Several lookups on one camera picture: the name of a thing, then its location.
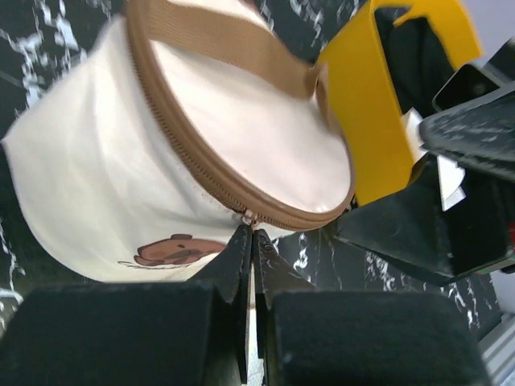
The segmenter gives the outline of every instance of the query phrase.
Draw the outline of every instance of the white pouch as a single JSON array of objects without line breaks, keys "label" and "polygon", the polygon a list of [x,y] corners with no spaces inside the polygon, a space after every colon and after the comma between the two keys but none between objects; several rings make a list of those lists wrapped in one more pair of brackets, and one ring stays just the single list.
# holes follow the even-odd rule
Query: white pouch
[{"label": "white pouch", "polygon": [[181,281],[239,224],[319,228],[354,191],[323,66],[238,0],[131,0],[2,144],[36,240],[98,281]]}]

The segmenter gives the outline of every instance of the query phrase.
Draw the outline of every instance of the printed illustration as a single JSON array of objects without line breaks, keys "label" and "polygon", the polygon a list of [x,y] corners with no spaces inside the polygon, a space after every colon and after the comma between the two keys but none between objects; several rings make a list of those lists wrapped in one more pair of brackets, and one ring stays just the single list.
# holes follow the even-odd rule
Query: printed illustration
[{"label": "printed illustration", "polygon": [[220,253],[225,244],[192,235],[172,235],[169,239],[156,241],[138,248],[134,261],[145,267],[158,265],[188,265],[212,253]]}]

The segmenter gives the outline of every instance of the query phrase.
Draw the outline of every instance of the brown fabric handle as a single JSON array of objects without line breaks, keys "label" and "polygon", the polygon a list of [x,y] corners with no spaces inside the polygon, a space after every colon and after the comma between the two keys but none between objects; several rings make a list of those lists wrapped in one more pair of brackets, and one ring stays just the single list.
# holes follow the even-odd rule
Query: brown fabric handle
[{"label": "brown fabric handle", "polygon": [[241,68],[293,98],[311,99],[315,92],[329,129],[342,135],[329,109],[327,68],[297,59],[266,29],[243,18],[168,0],[130,0],[128,6],[147,12],[142,19],[148,21],[150,39]]}]

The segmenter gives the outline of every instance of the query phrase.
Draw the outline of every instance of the white tag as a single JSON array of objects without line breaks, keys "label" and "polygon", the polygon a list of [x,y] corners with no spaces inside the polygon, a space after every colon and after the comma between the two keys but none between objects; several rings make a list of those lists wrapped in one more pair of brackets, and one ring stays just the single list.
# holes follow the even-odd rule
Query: white tag
[{"label": "white tag", "polygon": [[[402,122],[406,127],[406,138],[410,145],[414,161],[417,162],[427,151],[421,148],[422,139],[418,135],[418,125],[422,122],[422,117],[417,110],[411,109],[404,116]],[[459,201],[466,197],[460,187],[465,177],[465,170],[458,166],[457,162],[439,155],[437,157],[440,197],[442,200],[442,210],[446,211],[455,206]]]}]

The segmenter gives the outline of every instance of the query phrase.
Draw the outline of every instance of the black marble table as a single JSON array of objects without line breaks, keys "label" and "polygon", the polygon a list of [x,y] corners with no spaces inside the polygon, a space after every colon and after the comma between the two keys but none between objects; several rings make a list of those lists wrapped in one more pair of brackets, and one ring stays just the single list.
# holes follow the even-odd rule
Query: black marble table
[{"label": "black marble table", "polygon": [[[313,60],[364,0],[257,0],[256,6],[290,50]],[[0,0],[0,136],[52,82],[87,58],[98,31],[123,0]],[[0,208],[0,334],[23,297],[52,282],[87,282],[51,258],[18,246],[2,227]],[[279,252],[319,288],[430,291],[454,301],[478,338],[500,320],[489,276],[437,288],[407,277],[371,253],[333,240],[329,228],[274,242]]]}]

